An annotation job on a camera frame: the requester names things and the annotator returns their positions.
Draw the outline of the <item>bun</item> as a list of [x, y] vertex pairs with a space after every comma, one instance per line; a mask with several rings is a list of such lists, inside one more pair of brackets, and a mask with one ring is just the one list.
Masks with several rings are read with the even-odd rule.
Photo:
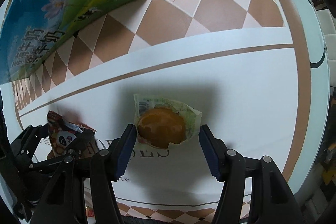
[[170, 149], [199, 133], [202, 112], [184, 102], [161, 96], [134, 94], [136, 146]]

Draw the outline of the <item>panda print snack bag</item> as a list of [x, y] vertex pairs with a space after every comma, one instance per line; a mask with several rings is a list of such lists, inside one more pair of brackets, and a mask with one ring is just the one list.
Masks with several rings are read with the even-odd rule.
[[92, 137], [85, 143], [85, 148], [80, 149], [80, 158], [93, 156], [97, 151], [95, 143], [96, 130], [86, 124], [69, 122], [63, 116], [54, 111], [49, 111], [47, 114], [47, 124], [49, 132], [49, 141], [52, 150], [47, 155], [47, 159], [53, 159], [61, 156], [63, 152], [70, 148], [70, 144], [78, 138], [85, 130], [92, 133]]

